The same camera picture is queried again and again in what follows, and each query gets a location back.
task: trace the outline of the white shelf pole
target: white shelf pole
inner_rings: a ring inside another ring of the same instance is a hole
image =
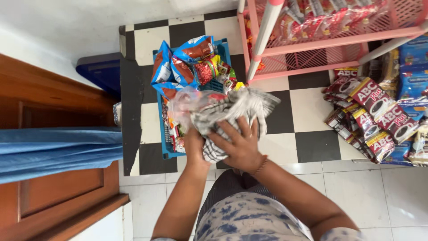
[[[245,7],[245,0],[239,0],[238,13],[243,13]]]
[[[428,31],[428,20],[425,20],[420,27],[427,32]],[[388,43],[382,44],[379,48],[371,51],[370,53],[362,56],[359,60],[358,63],[360,63],[360,65],[365,64],[367,62],[369,62],[372,59],[375,59],[383,54],[388,53],[389,51],[395,49],[396,47],[399,47],[400,45],[403,45],[405,43],[407,43],[408,41],[416,38],[418,36],[408,36],[408,37],[400,37],[400,38],[395,38],[392,39],[391,41],[389,41]]]
[[[256,73],[257,66],[261,61],[261,55],[266,48],[270,34],[272,33],[275,22],[279,17],[281,12],[282,5],[284,0],[268,0],[266,2],[265,12],[263,14],[262,22],[260,24],[259,34],[257,36],[257,41],[254,46],[253,59],[251,60],[250,67],[248,69],[248,82],[252,80],[254,74]]]

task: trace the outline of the hand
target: hand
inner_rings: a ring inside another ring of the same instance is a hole
[[[244,117],[239,117],[237,122],[242,135],[225,120],[217,123],[232,139],[232,143],[216,133],[210,133],[208,137],[229,155],[224,163],[252,174],[263,162],[263,155],[257,149],[257,119],[253,121],[251,129]]]
[[[184,137],[184,148],[186,150],[186,166],[207,166],[211,163],[205,161],[202,156],[205,139],[199,134],[198,130],[191,127]]]

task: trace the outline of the pink plastic shelf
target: pink plastic shelf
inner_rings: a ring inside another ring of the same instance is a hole
[[[419,27],[427,16],[428,0],[390,0],[389,13],[371,21],[368,25],[330,36],[298,40],[295,42],[270,41],[263,51],[262,62],[266,65],[257,71],[251,81],[286,75],[296,75],[326,69],[357,66],[358,59],[368,52],[367,42],[424,33]],[[264,11],[266,0],[247,0],[248,7],[238,14],[246,69],[250,65],[244,16],[251,20],[252,44],[259,32],[258,12]]]

